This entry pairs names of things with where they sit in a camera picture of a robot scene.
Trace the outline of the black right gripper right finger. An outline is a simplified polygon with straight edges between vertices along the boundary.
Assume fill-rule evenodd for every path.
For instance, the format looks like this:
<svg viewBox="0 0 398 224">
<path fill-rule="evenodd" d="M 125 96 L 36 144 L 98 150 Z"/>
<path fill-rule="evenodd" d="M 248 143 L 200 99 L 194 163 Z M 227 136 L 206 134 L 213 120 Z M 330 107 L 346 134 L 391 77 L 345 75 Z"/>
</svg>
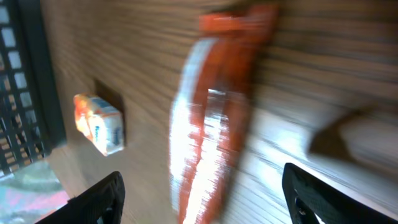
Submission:
<svg viewBox="0 0 398 224">
<path fill-rule="evenodd" d="M 397 224 L 293 163 L 284 166 L 282 188 L 294 224 Z"/>
</svg>

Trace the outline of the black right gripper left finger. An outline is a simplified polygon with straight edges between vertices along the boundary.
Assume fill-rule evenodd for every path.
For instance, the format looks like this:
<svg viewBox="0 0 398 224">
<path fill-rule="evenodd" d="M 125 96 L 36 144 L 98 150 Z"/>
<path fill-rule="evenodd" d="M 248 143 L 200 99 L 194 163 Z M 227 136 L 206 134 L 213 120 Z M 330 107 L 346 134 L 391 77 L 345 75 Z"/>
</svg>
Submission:
<svg viewBox="0 0 398 224">
<path fill-rule="evenodd" d="M 120 224 L 126 190 L 114 171 L 37 224 Z"/>
</svg>

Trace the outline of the orange tissue pack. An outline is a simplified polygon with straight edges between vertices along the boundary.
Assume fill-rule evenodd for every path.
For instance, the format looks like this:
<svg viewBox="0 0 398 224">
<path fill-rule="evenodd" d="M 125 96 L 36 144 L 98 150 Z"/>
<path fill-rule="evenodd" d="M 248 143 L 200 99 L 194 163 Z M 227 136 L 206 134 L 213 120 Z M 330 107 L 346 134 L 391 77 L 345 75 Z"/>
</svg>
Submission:
<svg viewBox="0 0 398 224">
<path fill-rule="evenodd" d="M 104 156 L 124 149 L 122 113 L 104 99 L 92 94 L 77 94 L 73 98 L 75 124 Z"/>
</svg>

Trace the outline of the orange-brown snack bar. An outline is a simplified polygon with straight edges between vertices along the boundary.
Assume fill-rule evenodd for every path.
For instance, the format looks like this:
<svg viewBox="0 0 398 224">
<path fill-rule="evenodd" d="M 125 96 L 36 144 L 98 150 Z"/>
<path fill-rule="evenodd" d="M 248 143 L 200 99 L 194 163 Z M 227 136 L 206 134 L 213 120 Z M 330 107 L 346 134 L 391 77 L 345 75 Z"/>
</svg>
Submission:
<svg viewBox="0 0 398 224">
<path fill-rule="evenodd" d="M 205 14 L 170 109 L 170 201 L 179 223 L 219 220 L 251 116 L 251 74 L 276 2 Z"/>
</svg>

